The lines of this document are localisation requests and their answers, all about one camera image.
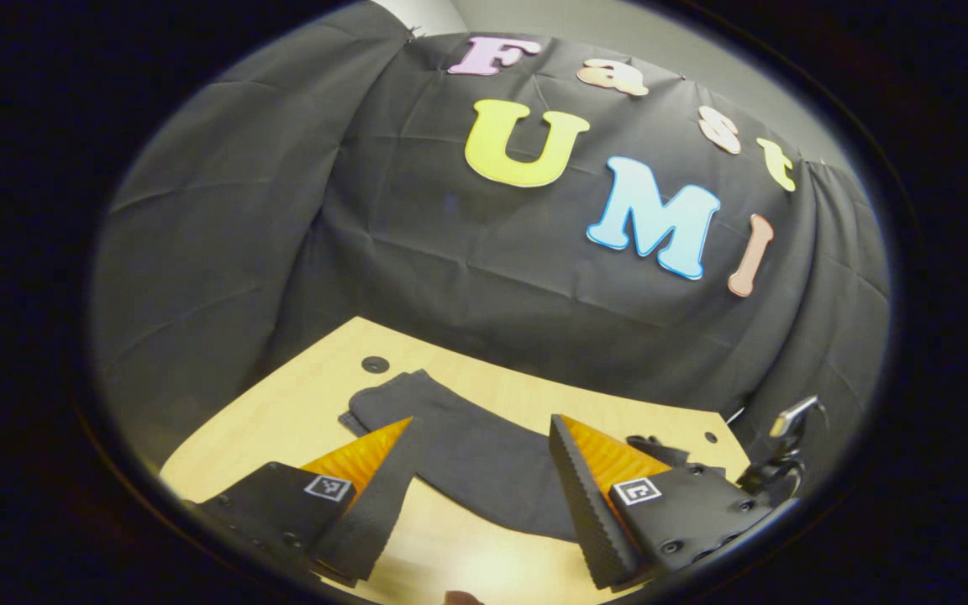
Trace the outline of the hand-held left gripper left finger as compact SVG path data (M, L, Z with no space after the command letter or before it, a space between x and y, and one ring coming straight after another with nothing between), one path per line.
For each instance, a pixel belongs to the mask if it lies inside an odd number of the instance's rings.
M387 547L418 470L418 419L300 467L268 462L197 505L223 539L281 573L353 588Z

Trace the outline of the dark grey jeans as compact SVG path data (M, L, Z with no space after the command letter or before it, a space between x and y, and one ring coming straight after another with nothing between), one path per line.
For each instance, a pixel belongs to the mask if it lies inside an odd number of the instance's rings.
M364 436L408 417L426 429L420 479L505 529L575 543L548 436L477 406L423 369L357 392L338 420Z

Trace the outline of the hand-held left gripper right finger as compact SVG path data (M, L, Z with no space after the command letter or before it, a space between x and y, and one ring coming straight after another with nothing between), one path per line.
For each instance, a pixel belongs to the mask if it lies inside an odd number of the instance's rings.
M726 555L791 509L772 507L658 439L618 440L575 418L550 418L550 456L597 588L662 581Z

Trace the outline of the black metal clamp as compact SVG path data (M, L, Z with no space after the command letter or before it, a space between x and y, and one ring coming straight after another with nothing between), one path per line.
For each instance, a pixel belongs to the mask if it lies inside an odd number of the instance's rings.
M770 426L775 450L760 462L749 464L737 485L757 501L772 507L797 496L806 474L802 442L811 410L818 410L829 424L818 395L811 395L780 411Z

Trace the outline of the black backdrop cloth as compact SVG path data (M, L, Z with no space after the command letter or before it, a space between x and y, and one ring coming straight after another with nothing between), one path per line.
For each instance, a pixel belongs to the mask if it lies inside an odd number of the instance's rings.
M113 196L92 275L108 410L160 464L353 317L515 371L737 418L817 395L812 462L875 406L892 334L876 204L684 74L533 37L455 74L355 3L208 81Z

